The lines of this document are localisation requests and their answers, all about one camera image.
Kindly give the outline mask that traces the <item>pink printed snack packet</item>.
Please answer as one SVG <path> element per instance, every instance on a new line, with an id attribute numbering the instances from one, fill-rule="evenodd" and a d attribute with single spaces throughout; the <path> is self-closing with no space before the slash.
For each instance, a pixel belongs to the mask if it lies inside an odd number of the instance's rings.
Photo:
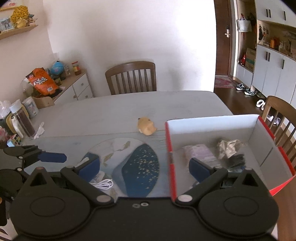
<path id="1" fill-rule="evenodd" d="M 187 167 L 192 158 L 196 158 L 210 167 L 219 165 L 218 160 L 205 144 L 187 145 L 183 147 L 183 150 Z"/>

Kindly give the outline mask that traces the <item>crumpled white tissue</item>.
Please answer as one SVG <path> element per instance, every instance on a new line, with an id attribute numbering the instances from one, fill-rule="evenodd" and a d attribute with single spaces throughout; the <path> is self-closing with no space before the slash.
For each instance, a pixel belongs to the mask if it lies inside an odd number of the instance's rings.
<path id="1" fill-rule="evenodd" d="M 39 138 L 44 132 L 45 132 L 44 122 L 41 122 L 33 139 L 35 140 L 35 139 Z"/>

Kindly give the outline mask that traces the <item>crumpled silver snack wrapper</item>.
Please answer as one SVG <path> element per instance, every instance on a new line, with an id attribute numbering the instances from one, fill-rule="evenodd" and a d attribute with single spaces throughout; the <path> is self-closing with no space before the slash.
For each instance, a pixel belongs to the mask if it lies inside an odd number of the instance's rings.
<path id="1" fill-rule="evenodd" d="M 217 144 L 218 159 L 229 159 L 230 157 L 236 155 L 239 149 L 244 146 L 246 146 L 246 144 L 240 140 L 220 140 Z"/>

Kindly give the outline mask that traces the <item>rubik's cube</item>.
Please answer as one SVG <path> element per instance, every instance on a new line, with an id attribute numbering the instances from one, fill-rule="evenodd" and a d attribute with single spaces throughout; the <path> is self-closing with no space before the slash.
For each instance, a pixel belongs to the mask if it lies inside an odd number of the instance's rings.
<path id="1" fill-rule="evenodd" d="M 22 145 L 22 139 L 20 138 L 20 136 L 16 133 L 14 135 L 12 135 L 8 141 L 6 142 L 6 145 L 8 147 L 17 147 L 17 146 L 21 146 Z"/>

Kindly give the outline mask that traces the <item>decorated blue table mat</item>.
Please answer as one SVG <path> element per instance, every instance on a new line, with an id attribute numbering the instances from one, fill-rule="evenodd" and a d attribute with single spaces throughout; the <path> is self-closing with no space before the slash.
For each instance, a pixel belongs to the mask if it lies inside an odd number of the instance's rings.
<path id="1" fill-rule="evenodd" d="M 22 146 L 36 145 L 50 153 L 63 153 L 64 163 L 37 161 L 25 170 L 43 166 L 58 172 L 65 166 L 77 167 L 86 153 L 97 154 L 100 171 L 89 183 L 104 193 L 118 197 L 169 197 L 169 168 L 165 131 L 151 136 L 141 133 L 116 133 L 93 136 L 24 139 Z"/>

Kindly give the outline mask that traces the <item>white printed mug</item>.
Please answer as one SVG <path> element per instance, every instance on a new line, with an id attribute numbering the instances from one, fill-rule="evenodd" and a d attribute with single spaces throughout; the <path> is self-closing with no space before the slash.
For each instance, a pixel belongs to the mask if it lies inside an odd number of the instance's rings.
<path id="1" fill-rule="evenodd" d="M 34 117 L 37 116 L 37 114 L 39 113 L 39 109 L 34 101 L 34 99 L 30 96 L 28 98 L 26 98 L 22 104 L 25 106 L 28 114 L 29 114 L 29 118 L 32 119 Z"/>

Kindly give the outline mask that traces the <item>red and white cardboard box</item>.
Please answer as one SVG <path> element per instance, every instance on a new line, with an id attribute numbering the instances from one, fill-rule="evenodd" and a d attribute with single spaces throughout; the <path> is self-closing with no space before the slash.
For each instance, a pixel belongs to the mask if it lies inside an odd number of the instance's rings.
<path id="1" fill-rule="evenodd" d="M 172 199 L 200 181 L 189 167 L 192 158 L 232 172 L 252 168 L 272 195 L 295 177 L 283 148 L 257 114 L 168 120 L 165 130 Z"/>

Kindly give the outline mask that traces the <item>white drawer cabinet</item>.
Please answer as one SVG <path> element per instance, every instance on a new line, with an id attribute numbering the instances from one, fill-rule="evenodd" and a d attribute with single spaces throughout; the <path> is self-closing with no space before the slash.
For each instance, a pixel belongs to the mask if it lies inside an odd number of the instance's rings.
<path id="1" fill-rule="evenodd" d="M 88 80 L 86 70 L 82 69 L 80 75 L 68 76 L 59 86 L 62 90 L 57 96 L 53 97 L 53 102 L 57 104 L 65 104 L 93 98 L 93 92 Z"/>

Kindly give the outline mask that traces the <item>orange snack bag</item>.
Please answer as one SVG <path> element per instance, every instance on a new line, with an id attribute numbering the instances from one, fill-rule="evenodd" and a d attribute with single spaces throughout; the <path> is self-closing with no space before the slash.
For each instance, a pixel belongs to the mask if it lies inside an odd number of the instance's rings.
<path id="1" fill-rule="evenodd" d="M 26 78 L 29 80 L 29 83 L 44 96 L 52 95 L 59 89 L 59 86 L 44 68 L 35 68 Z"/>

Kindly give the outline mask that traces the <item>blue globe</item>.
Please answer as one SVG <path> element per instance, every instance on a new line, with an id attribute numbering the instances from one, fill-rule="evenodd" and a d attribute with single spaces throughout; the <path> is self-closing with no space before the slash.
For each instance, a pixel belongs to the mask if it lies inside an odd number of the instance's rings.
<path id="1" fill-rule="evenodd" d="M 64 64 L 60 61 L 56 61 L 50 68 L 50 72 L 53 75 L 61 75 L 64 71 Z"/>

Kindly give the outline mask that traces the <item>white slippers pair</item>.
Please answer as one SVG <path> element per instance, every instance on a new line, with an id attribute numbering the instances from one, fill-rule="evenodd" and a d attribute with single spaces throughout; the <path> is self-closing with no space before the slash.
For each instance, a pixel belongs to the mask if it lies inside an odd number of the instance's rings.
<path id="1" fill-rule="evenodd" d="M 256 107 L 260 108 L 262 111 L 264 110 L 265 107 L 265 100 L 260 99 L 256 102 Z"/>

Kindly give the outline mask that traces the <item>dark sneakers pair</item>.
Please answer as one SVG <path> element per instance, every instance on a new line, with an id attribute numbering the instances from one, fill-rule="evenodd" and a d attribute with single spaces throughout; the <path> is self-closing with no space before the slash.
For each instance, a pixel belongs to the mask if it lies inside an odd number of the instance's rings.
<path id="1" fill-rule="evenodd" d="M 250 88 L 246 88 L 243 83 L 236 85 L 236 90 L 243 91 L 245 95 L 248 96 L 255 96 L 255 92 L 252 91 Z"/>

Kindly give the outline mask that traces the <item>wooden chair near box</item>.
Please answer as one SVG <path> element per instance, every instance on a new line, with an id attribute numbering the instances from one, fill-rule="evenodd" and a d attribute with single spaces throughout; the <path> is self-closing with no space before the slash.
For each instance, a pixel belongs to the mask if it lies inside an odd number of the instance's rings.
<path id="1" fill-rule="evenodd" d="M 261 117 L 268 125 L 275 145 L 287 157 L 292 174 L 295 174 L 295 108 L 279 97 L 269 96 Z"/>

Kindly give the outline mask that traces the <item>wooden chair at table end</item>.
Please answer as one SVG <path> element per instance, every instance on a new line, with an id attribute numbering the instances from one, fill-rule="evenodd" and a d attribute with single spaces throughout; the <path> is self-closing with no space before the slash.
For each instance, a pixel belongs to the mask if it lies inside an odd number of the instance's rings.
<path id="1" fill-rule="evenodd" d="M 156 65 L 134 61 L 114 66 L 105 72 L 111 95 L 157 90 Z"/>

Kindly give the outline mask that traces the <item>white shoe cabinet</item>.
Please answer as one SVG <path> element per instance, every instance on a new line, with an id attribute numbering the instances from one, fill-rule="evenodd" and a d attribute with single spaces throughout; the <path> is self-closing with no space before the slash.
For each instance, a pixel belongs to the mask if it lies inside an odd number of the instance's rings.
<path id="1" fill-rule="evenodd" d="M 295 11 L 283 1 L 235 1 L 235 80 L 295 106 Z"/>

